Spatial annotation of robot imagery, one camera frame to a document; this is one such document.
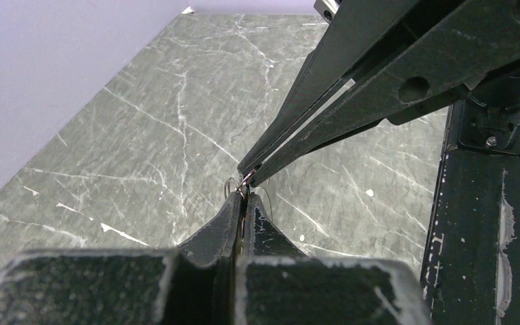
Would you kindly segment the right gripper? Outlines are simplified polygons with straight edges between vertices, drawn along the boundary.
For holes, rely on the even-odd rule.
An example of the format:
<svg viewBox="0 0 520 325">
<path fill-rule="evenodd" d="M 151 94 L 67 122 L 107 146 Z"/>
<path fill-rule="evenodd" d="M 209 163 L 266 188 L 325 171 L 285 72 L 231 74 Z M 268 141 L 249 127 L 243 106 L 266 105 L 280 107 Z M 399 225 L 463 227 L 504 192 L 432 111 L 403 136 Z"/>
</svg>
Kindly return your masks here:
<svg viewBox="0 0 520 325">
<path fill-rule="evenodd" d="M 520 1 L 459 1 L 413 44 L 353 76 L 272 152 L 251 187 L 305 154 L 387 119 L 402 125 L 466 100 L 477 108 L 520 107 Z"/>
</svg>

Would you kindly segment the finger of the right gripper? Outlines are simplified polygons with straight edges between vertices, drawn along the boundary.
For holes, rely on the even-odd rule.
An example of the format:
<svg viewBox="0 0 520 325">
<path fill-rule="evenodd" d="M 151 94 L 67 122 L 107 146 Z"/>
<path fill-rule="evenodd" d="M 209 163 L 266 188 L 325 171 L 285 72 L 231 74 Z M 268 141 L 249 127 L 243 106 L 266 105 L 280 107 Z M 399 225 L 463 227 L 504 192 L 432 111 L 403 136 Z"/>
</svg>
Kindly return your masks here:
<svg viewBox="0 0 520 325">
<path fill-rule="evenodd" d="M 306 57 L 276 118 L 238 165 L 247 175 L 265 162 L 361 67 L 366 56 L 377 67 L 392 59 L 460 5 L 459 1 L 342 1 L 330 24 Z"/>
</svg>

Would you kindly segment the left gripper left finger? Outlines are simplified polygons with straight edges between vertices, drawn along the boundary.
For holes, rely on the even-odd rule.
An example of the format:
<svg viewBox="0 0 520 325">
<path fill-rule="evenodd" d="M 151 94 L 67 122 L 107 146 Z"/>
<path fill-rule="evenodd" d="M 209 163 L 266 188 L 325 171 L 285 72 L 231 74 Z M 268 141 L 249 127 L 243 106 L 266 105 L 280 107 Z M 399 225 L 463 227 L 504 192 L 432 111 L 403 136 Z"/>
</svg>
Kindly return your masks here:
<svg viewBox="0 0 520 325">
<path fill-rule="evenodd" d="M 230 324 L 243 199 L 173 248 L 39 249 L 0 270 L 0 324 Z"/>
</svg>

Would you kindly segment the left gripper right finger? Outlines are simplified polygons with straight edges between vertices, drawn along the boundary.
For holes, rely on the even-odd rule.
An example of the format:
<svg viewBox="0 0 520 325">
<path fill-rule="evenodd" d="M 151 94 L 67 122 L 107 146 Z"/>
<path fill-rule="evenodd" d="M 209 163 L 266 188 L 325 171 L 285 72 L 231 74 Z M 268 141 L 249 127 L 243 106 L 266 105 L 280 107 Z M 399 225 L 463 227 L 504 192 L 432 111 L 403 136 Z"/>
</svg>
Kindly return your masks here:
<svg viewBox="0 0 520 325">
<path fill-rule="evenodd" d="M 403 262 L 310 257 L 251 194 L 236 264 L 237 324 L 429 324 L 429 308 Z"/>
</svg>

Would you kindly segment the large beaded keyring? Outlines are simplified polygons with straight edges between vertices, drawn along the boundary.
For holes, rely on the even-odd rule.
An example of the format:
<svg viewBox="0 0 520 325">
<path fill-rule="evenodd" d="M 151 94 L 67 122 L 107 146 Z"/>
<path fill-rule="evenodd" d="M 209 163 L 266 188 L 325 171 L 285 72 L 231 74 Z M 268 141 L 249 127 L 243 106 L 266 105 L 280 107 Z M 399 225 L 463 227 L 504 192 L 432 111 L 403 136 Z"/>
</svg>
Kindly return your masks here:
<svg viewBox="0 0 520 325">
<path fill-rule="evenodd" d="M 250 192 L 250 184 L 251 180 L 253 178 L 253 175 L 256 173 L 257 168 L 252 169 L 249 173 L 247 173 L 245 176 L 240 176 L 239 178 L 235 177 L 229 177 L 224 185 L 223 185 L 223 195 L 224 198 L 227 199 L 228 196 L 232 192 L 236 192 L 239 194 L 242 198 L 246 198 L 249 195 Z M 273 210 L 273 204 L 270 197 L 271 193 L 274 193 L 274 191 L 270 191 L 271 188 L 271 179 L 268 178 L 265 180 L 261 185 L 258 185 L 257 188 L 263 190 L 265 192 L 265 197 L 268 201 L 268 207 L 269 207 L 269 216 L 268 219 L 270 221 L 274 220 L 274 210 Z"/>
</svg>

